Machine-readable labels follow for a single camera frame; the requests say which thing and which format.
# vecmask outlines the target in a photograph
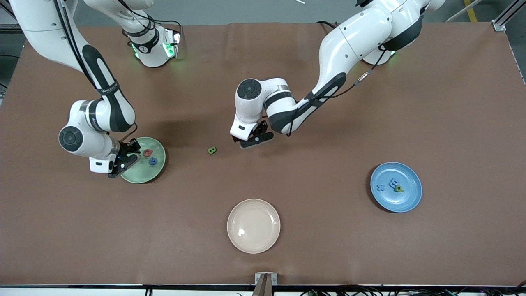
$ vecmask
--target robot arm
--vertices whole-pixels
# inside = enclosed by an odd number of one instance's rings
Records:
[[[443,0],[432,1],[440,2],[433,3],[434,9],[443,3]],[[347,73],[356,63],[369,54],[382,53],[380,45],[395,51],[412,43],[420,33],[420,15],[430,7],[429,0],[362,2],[366,5],[360,13],[340,24],[321,42],[318,83],[302,100],[294,99],[287,82],[281,78],[247,79],[239,84],[230,134],[234,141],[241,142],[241,148],[273,138],[272,133],[266,132],[266,123],[261,121],[263,109],[274,131],[281,134],[295,131],[343,86]]]
[[[180,33],[152,22],[142,9],[150,8],[154,0],[84,0],[116,21],[130,38],[135,55],[148,67],[159,67],[177,56]]]
[[[126,132],[135,111],[124,97],[100,52],[78,31],[60,0],[12,0],[11,5],[27,40],[43,57],[84,72],[101,96],[77,101],[59,134],[59,143],[72,154],[89,157],[90,169],[115,177],[136,161],[140,146],[120,143],[106,132]]]

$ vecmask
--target green plate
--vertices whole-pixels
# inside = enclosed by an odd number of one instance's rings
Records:
[[[134,184],[153,180],[163,170],[166,161],[166,152],[158,140],[151,137],[140,137],[137,138],[137,142],[140,145],[140,159],[121,175],[124,180]],[[143,155],[146,149],[153,151],[149,157]],[[156,165],[149,164],[152,157],[157,158]]]

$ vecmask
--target blue plate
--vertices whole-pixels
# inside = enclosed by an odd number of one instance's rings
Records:
[[[396,213],[411,211],[422,199],[422,183],[417,174],[399,162],[386,162],[375,169],[371,191],[382,207]]]

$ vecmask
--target plate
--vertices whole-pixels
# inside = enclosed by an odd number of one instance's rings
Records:
[[[422,199],[422,183],[417,174],[399,162],[386,162],[375,169],[371,191],[382,207],[396,213],[411,211]]]
[[[140,159],[120,176],[130,183],[140,184],[153,180],[163,170],[166,152],[163,145],[154,138],[140,137],[136,140],[140,145]],[[146,149],[153,151],[149,157],[143,155],[143,151]],[[157,164],[151,165],[149,163],[152,157],[157,159]]]
[[[278,240],[280,229],[278,212],[264,200],[242,201],[228,216],[228,237],[245,253],[258,254],[270,249]]]

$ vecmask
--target round black joint cap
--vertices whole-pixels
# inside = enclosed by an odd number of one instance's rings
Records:
[[[261,93],[261,84],[254,79],[245,79],[237,87],[237,95],[246,100],[257,98]]]
[[[63,128],[58,135],[58,142],[60,145],[70,152],[77,151],[82,145],[82,141],[82,132],[74,126]]]

